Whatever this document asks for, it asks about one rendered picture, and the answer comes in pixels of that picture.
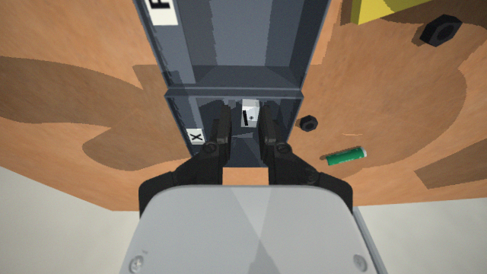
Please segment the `green aa battery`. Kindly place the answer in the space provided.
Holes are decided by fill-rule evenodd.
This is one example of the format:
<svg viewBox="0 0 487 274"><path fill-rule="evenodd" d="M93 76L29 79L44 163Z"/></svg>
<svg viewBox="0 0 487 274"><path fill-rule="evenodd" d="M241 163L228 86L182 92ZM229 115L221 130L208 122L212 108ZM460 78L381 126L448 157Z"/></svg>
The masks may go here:
<svg viewBox="0 0 487 274"><path fill-rule="evenodd" d="M359 158L367 157L367 153L363 147L354 148L352 150L340 152L334 155L326 156L328 165L340 164L347 161L352 161Z"/></svg>

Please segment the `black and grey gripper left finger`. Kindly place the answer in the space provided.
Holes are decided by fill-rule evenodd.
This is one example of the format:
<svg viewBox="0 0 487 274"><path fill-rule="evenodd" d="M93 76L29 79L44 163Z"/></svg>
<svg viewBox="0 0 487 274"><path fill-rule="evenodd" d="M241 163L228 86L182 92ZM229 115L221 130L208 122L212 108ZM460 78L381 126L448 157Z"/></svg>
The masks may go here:
<svg viewBox="0 0 487 274"><path fill-rule="evenodd" d="M222 185L223 166L231 154L231 107L221 106L220 120L214 119L210 139L200 152L175 171L144 181L138 188L139 219L150 200L159 192L182 185Z"/></svg>

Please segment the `dark grey rack of three bins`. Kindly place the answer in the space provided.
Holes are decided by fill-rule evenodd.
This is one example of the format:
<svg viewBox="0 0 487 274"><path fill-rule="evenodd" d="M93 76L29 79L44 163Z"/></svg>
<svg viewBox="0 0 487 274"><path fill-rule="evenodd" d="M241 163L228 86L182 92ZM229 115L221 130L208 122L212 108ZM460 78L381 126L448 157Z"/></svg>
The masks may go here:
<svg viewBox="0 0 487 274"><path fill-rule="evenodd" d="M260 109L270 106L288 142L331 1L133 0L191 157L228 105L231 154L223 167L267 167L259 149ZM243 99L259 100L256 127L241 127Z"/></svg>

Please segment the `black hex nut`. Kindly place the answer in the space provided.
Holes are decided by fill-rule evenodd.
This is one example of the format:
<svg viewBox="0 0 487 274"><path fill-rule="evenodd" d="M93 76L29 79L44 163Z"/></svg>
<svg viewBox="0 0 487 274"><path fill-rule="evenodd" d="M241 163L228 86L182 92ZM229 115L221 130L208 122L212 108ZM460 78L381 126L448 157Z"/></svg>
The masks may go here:
<svg viewBox="0 0 487 274"><path fill-rule="evenodd" d="M311 115L301 118L300 121L301 130L304 130L305 132L309 132L316 129L317 124L318 122L316 117L313 117Z"/></svg>
<svg viewBox="0 0 487 274"><path fill-rule="evenodd" d="M426 25L419 39L429 45L440 46L454 37L462 23L454 16L443 14Z"/></svg>

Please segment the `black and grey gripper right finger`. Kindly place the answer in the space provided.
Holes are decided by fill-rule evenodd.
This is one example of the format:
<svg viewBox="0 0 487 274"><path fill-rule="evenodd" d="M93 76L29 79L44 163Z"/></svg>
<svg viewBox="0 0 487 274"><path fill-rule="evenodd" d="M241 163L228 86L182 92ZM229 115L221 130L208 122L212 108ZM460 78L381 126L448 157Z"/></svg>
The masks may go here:
<svg viewBox="0 0 487 274"><path fill-rule="evenodd" d="M292 151L282 141L279 122L272 119L270 106L263 105L259 115L259 149L263 163L268 166L269 185L308 185L331 190L342 198L353 213L353 190L344 180L317 170Z"/></svg>

